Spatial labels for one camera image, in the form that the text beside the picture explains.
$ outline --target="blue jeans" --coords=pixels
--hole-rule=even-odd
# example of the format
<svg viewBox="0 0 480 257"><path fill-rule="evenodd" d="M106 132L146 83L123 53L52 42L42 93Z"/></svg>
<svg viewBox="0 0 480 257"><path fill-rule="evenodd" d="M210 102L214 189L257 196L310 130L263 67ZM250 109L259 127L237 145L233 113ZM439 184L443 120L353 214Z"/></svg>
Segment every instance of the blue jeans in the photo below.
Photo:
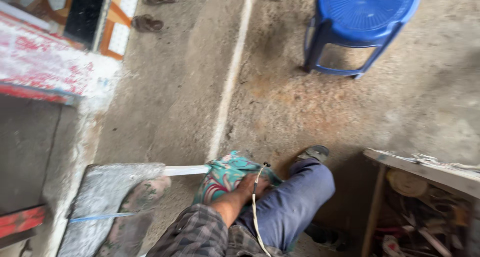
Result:
<svg viewBox="0 0 480 257"><path fill-rule="evenodd" d="M258 230L263 243L286 251L334 192L332 173L315 158L293 164L290 179L257 201ZM249 209L234 224L256 236L253 217Z"/></svg>

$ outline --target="blue plastic stool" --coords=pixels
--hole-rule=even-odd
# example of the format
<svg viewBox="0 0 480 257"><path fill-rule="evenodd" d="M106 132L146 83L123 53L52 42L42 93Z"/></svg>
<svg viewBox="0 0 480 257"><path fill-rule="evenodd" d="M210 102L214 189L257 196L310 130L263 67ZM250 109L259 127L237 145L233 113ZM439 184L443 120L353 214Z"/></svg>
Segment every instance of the blue plastic stool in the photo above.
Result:
<svg viewBox="0 0 480 257"><path fill-rule="evenodd" d="M315 16L305 33L304 70L360 78L413 16L420 0L317 0ZM309 30L315 28L309 41ZM319 60L325 44L351 48L376 47L357 70L322 67Z"/></svg>

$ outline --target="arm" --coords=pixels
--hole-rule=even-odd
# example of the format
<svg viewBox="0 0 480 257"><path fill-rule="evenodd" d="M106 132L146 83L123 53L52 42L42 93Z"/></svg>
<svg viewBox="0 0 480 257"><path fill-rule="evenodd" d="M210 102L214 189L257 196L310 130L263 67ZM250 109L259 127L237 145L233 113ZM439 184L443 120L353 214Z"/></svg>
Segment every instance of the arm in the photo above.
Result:
<svg viewBox="0 0 480 257"><path fill-rule="evenodd" d="M229 242L228 228L243 205L251 200L255 177L254 174L246 175L236 190L225 193L210 205L196 204L185 209L147 256L225 256ZM267 180L258 180L255 192L258 198L268 185Z"/></svg>
<svg viewBox="0 0 480 257"><path fill-rule="evenodd" d="M247 174L243 177L237 189L223 194L209 205L211 208L219 212L227 228L230 227L238 217L242 207L252 200L256 177L256 174ZM259 178L257 189L255 191L257 199L260 199L265 188L267 188L269 184L268 180L262 177Z"/></svg>

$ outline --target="black panel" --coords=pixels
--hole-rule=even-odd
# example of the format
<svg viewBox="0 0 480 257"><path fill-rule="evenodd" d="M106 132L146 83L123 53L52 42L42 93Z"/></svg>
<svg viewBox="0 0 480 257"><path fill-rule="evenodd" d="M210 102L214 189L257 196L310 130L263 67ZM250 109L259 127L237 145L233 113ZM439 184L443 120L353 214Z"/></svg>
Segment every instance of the black panel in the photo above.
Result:
<svg viewBox="0 0 480 257"><path fill-rule="evenodd" d="M92 49L104 0L73 0L63 36Z"/></svg>

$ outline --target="teal floral cloth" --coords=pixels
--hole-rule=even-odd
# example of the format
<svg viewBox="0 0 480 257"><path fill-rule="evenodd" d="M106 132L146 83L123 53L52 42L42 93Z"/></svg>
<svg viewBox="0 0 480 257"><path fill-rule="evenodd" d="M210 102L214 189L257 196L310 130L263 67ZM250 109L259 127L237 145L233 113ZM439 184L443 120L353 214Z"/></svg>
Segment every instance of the teal floral cloth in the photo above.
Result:
<svg viewBox="0 0 480 257"><path fill-rule="evenodd" d="M260 164L238 156L237 151L206 163L210 170L200 183L193 204L209 204L226 192L237 188L242 178L248 173L258 173ZM272 186L279 186L283 181L270 168L263 168L263 176L268 176Z"/></svg>

